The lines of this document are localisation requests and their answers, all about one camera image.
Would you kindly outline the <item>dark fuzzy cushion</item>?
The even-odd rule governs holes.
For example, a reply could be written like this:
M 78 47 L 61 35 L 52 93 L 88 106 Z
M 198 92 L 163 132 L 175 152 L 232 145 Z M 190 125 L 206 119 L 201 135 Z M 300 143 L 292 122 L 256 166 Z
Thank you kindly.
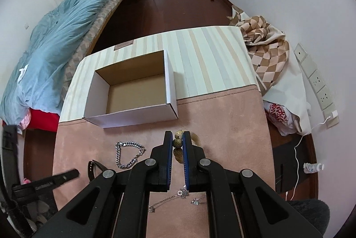
M 330 222 L 330 208 L 317 199 L 287 201 L 294 210 L 301 214 L 320 233 L 324 235 Z

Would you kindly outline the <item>white cardboard box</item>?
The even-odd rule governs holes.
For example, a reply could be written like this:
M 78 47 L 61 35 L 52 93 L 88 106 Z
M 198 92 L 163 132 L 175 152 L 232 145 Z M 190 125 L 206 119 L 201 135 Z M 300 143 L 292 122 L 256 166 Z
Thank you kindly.
M 166 51 L 132 57 L 93 73 L 86 121 L 114 128 L 178 118 L 174 72 Z

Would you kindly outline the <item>checkered beige blanket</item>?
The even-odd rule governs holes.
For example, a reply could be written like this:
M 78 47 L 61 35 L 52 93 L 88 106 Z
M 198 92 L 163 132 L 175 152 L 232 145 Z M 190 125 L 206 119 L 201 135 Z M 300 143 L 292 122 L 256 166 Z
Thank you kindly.
M 230 26 L 237 26 L 241 31 L 258 86 L 265 95 L 277 83 L 288 62 L 290 45 L 284 33 L 261 15 L 249 17 L 233 5 L 228 19 Z

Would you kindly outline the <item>red bed sheet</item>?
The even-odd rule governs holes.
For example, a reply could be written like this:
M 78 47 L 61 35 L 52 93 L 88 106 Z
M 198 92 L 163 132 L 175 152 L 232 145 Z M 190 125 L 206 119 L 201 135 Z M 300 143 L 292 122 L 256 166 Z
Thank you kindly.
M 41 129 L 56 133 L 59 119 L 60 116 L 56 113 L 45 113 L 29 108 L 18 126 L 18 132 L 22 134 L 26 129 Z

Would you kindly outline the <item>small silver earring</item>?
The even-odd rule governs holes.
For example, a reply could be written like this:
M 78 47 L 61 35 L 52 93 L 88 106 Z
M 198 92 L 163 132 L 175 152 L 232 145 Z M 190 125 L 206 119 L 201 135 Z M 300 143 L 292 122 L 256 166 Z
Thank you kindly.
M 199 206 L 199 205 L 202 205 L 202 204 L 206 204 L 206 197 L 205 196 L 202 196 L 200 198 L 194 198 L 192 201 L 191 201 L 191 204 L 192 205 L 195 205 L 195 206 Z

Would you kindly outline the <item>white wall socket strip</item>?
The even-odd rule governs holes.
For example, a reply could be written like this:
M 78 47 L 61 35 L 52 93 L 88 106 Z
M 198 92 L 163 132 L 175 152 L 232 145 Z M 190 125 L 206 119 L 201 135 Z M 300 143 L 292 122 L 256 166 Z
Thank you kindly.
M 338 112 L 331 92 L 319 72 L 317 64 L 300 43 L 294 49 L 294 54 L 318 100 L 320 109 L 324 115 L 326 127 L 331 128 L 337 125 L 339 123 Z

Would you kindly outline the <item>red printed plastic bag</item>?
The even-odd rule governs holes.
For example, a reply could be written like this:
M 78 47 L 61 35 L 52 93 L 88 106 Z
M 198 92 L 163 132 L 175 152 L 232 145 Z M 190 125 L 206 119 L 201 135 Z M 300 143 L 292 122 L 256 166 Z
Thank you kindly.
M 263 101 L 267 119 L 277 128 L 281 136 L 301 133 L 299 118 L 283 105 Z

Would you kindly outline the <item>black flat device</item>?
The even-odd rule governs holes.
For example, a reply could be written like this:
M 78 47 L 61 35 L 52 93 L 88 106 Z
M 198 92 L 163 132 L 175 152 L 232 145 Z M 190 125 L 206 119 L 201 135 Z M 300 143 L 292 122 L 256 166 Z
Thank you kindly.
M 308 150 L 302 144 L 296 148 L 299 161 L 299 170 L 297 171 L 297 161 L 294 155 L 294 147 L 297 143 L 298 141 L 294 140 L 273 148 L 275 191 L 278 194 L 294 188 L 297 181 L 297 173 L 299 173 L 299 184 L 308 178 L 308 175 L 303 171 L 303 164 L 309 158 Z

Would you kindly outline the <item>blue duvet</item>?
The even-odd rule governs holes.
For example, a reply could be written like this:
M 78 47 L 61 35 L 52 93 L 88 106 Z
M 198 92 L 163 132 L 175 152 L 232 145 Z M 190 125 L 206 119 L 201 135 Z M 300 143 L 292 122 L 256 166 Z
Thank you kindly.
M 65 69 L 109 0 L 63 0 L 31 33 L 1 100 L 1 119 L 20 126 L 30 109 L 60 114 Z

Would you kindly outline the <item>white plastic bottle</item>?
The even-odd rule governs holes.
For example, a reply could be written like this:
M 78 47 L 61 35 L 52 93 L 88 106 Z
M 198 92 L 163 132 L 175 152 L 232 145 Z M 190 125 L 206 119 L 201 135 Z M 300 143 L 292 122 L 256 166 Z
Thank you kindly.
M 321 163 L 304 163 L 303 171 L 307 174 L 318 173 L 325 169 L 325 165 Z

